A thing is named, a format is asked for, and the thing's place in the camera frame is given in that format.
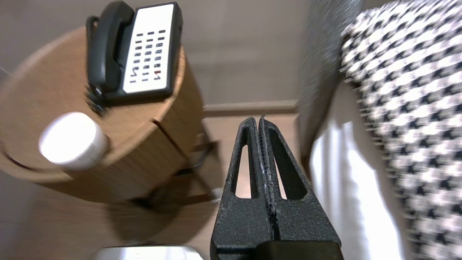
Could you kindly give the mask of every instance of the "black clamp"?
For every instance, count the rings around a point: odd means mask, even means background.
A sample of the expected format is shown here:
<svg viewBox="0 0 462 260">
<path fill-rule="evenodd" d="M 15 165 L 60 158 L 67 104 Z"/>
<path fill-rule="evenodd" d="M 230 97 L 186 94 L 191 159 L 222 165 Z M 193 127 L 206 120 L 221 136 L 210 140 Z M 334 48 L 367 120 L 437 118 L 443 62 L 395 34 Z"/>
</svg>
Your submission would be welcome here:
<svg viewBox="0 0 462 260">
<path fill-rule="evenodd" d="M 243 147 L 251 198 L 236 196 Z M 287 199 L 280 195 L 276 164 Z M 340 239 L 278 127 L 260 118 L 240 125 L 210 243 L 216 260 L 342 260 Z"/>
</svg>

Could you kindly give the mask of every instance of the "telephone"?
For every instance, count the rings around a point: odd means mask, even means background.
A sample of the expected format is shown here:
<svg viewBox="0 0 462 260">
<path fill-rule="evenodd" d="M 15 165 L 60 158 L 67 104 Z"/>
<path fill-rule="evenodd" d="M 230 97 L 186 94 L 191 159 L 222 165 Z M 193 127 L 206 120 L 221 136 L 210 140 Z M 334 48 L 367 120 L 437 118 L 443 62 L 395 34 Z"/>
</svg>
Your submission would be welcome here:
<svg viewBox="0 0 462 260">
<path fill-rule="evenodd" d="M 90 16 L 86 27 L 91 104 L 104 108 L 170 96 L 182 24 L 176 2 L 134 12 L 125 2 L 116 1 L 99 18 Z"/>
</svg>

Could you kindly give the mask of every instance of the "white container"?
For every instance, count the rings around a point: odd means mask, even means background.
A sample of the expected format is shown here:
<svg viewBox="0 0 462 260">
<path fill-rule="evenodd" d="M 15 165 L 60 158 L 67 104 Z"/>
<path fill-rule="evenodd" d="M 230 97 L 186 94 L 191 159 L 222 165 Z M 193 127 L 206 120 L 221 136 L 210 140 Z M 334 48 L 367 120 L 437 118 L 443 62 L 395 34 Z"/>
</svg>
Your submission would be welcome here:
<svg viewBox="0 0 462 260">
<path fill-rule="evenodd" d="M 51 163 L 79 171 L 97 165 L 108 148 L 101 127 L 84 113 L 71 112 L 51 122 L 42 132 L 38 149 Z"/>
</svg>

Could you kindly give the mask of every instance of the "beige wall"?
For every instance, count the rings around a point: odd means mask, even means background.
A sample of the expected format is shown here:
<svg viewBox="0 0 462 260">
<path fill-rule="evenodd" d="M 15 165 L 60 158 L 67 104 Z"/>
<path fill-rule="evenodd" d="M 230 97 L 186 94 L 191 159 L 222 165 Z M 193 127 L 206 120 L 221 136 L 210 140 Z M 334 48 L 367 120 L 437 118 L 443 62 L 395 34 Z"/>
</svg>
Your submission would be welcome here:
<svg viewBox="0 0 462 260">
<path fill-rule="evenodd" d="M 0 1 L 0 80 L 109 0 Z M 127 0 L 132 7 L 162 1 Z M 207 104 L 293 100 L 306 0 L 179 0 L 182 41 Z"/>
</svg>

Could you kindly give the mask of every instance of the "silver object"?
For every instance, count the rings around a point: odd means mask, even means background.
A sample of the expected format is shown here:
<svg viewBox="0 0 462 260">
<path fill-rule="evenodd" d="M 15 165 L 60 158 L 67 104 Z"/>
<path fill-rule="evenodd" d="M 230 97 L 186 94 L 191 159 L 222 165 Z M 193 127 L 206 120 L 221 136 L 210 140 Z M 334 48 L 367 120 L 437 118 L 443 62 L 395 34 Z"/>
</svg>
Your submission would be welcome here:
<svg viewBox="0 0 462 260">
<path fill-rule="evenodd" d="M 133 246 L 102 248 L 93 260 L 203 260 L 186 246 Z"/>
</svg>

